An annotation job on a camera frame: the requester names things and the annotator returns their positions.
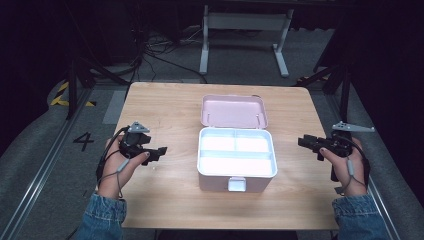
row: pink box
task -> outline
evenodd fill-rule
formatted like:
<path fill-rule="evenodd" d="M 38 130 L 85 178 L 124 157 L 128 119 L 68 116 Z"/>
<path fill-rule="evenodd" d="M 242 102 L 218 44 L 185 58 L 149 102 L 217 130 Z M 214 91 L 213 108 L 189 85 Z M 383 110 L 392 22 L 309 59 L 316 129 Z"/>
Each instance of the pink box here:
<path fill-rule="evenodd" d="M 277 174 L 263 101 L 257 96 L 203 97 L 197 169 L 206 191 L 262 192 Z"/>

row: hand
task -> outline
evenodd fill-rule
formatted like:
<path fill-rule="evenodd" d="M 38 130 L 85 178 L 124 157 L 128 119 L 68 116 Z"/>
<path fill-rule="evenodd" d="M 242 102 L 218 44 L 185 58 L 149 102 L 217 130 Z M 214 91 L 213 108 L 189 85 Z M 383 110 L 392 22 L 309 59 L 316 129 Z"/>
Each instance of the hand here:
<path fill-rule="evenodd" d="M 362 149 L 362 145 L 359 140 L 355 138 L 352 140 Z M 354 178 L 349 175 L 347 158 L 339 157 L 326 148 L 321 148 L 320 153 L 323 157 L 330 161 L 331 164 L 333 164 L 336 176 L 344 188 L 345 196 L 367 194 L 367 189 L 364 185 L 364 165 L 362 163 L 362 156 L 358 149 L 353 148 L 352 154 L 348 157 L 353 163 Z"/>
<path fill-rule="evenodd" d="M 124 187 L 124 185 L 130 180 L 131 176 L 133 175 L 134 170 L 150 156 L 149 152 L 141 153 L 136 157 L 130 159 L 125 168 L 120 173 L 118 173 L 118 176 L 116 174 L 113 174 L 116 172 L 119 166 L 121 166 L 121 164 L 127 159 L 119 152 L 119 142 L 121 140 L 122 136 L 118 136 L 111 145 L 106 155 L 106 157 L 109 157 L 109 159 L 106 161 L 106 165 L 103 170 L 104 178 L 102 179 L 102 182 L 100 183 L 99 189 L 97 191 L 97 194 L 100 196 L 118 199 L 119 193 L 121 191 L 120 188 Z M 106 142 L 106 146 L 109 144 L 110 141 L 111 140 L 109 139 Z"/>

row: dark background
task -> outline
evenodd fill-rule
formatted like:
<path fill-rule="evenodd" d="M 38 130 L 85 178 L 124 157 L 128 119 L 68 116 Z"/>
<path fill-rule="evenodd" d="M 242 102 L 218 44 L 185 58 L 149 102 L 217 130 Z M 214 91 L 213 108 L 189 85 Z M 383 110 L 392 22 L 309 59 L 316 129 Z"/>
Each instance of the dark background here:
<path fill-rule="evenodd" d="M 153 5 L 128 8 L 130 1 L 127 5 L 94 0 L 66 3 L 66 7 L 62 1 L 0 3 L 0 125 L 5 129 L 0 154 L 48 110 L 47 95 L 63 80 L 70 63 L 70 43 L 81 56 L 107 66 L 134 57 L 131 30 L 135 26 L 141 26 L 137 34 L 154 29 L 178 39 L 185 27 L 201 24 L 199 16 L 188 14 L 193 8 L 201 13 L 201 6 L 169 4 L 164 16 Z M 348 14 L 337 9 L 300 9 L 295 11 L 292 27 L 338 27 L 319 64 L 349 66 L 368 114 L 423 204 L 419 182 L 424 174 L 423 8 L 419 3 L 394 0 L 374 1 L 367 7 Z M 142 17 L 134 18 L 138 13 Z"/>

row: controller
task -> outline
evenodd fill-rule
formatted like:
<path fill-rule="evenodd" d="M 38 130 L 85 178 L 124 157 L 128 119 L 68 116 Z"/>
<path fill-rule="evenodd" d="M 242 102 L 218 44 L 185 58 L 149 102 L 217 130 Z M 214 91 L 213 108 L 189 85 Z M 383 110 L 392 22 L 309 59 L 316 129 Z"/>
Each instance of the controller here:
<path fill-rule="evenodd" d="M 352 142 L 352 136 L 350 132 L 374 132 L 374 128 L 364 128 L 359 126 L 354 126 L 340 122 L 339 124 L 333 125 L 333 131 L 331 132 L 331 137 L 329 138 L 320 138 L 312 135 L 305 134 L 303 138 L 298 138 L 298 145 L 311 149 L 313 153 L 317 154 L 317 160 L 323 161 L 324 157 L 320 153 L 321 148 L 326 148 L 336 154 L 339 157 L 348 157 L 352 154 L 352 147 L 354 147 Z M 368 159 L 363 155 L 362 163 L 364 165 L 364 177 L 365 185 L 368 185 L 369 173 L 371 170 Z M 334 167 L 331 167 L 331 180 L 338 182 L 336 173 L 334 172 Z"/>
<path fill-rule="evenodd" d="M 143 144 L 150 143 L 151 137 L 145 134 L 150 132 L 150 130 L 138 122 L 134 122 L 131 126 L 122 128 L 117 134 L 115 134 L 111 143 L 115 141 L 116 137 L 121 132 L 124 132 L 124 136 L 119 142 L 119 152 L 128 159 L 131 159 L 140 153 L 149 152 L 149 158 L 141 164 L 143 166 L 147 166 L 149 162 L 159 161 L 160 156 L 166 154 L 166 150 L 168 149 L 167 147 L 161 147 L 158 149 L 148 149 L 143 147 Z M 100 180 L 103 175 L 103 169 L 107 161 L 106 154 L 109 151 L 109 148 L 110 146 L 105 149 L 105 153 L 100 158 L 99 165 L 97 166 L 96 175 L 98 184 L 100 184 Z"/>

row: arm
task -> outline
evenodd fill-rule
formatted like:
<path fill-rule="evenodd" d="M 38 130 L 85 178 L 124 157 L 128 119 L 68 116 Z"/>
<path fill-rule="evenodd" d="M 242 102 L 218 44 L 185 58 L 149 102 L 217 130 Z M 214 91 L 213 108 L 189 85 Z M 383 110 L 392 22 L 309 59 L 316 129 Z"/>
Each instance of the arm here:
<path fill-rule="evenodd" d="M 134 170 L 149 157 L 149 152 L 132 158 L 121 172 L 115 173 L 126 160 L 118 151 L 121 140 L 122 137 L 118 137 L 107 154 L 110 157 L 106 161 L 101 184 L 97 194 L 90 198 L 77 239 L 122 239 L 121 224 L 125 220 L 127 205 L 125 200 L 119 199 L 119 194 Z"/>
<path fill-rule="evenodd" d="M 358 140 L 353 141 L 361 147 Z M 373 198 L 364 184 L 362 156 L 353 149 L 348 158 L 341 158 L 322 148 L 321 154 L 334 166 L 345 197 L 333 201 L 334 215 L 340 227 L 339 239 L 389 239 L 386 227 Z"/>

